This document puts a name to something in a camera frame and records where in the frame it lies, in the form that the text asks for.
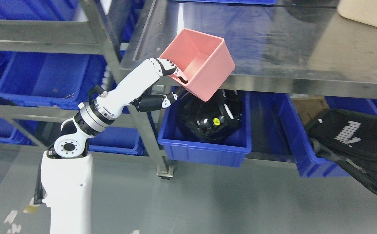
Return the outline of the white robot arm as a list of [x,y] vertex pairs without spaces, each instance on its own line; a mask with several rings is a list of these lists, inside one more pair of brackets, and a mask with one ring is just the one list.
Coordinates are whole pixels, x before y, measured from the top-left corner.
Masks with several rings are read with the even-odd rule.
[[160,77],[167,75],[187,83],[187,77],[172,61],[148,58],[115,89],[92,87],[89,101],[80,103],[78,113],[62,123],[60,136],[43,153],[34,194],[34,204],[44,203],[50,208],[51,234],[91,233],[94,170],[88,140],[113,124],[125,106],[150,112],[172,105],[184,88],[166,95],[144,94]]

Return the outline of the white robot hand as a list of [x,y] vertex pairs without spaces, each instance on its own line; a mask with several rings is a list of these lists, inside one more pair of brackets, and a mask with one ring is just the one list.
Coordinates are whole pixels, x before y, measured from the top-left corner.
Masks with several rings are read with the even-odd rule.
[[164,58],[149,58],[131,71],[115,89],[102,98],[102,110],[108,114],[121,114],[124,106],[133,105],[139,112],[159,111],[171,106],[184,93],[177,88],[166,95],[142,95],[160,76],[177,75],[179,67]]

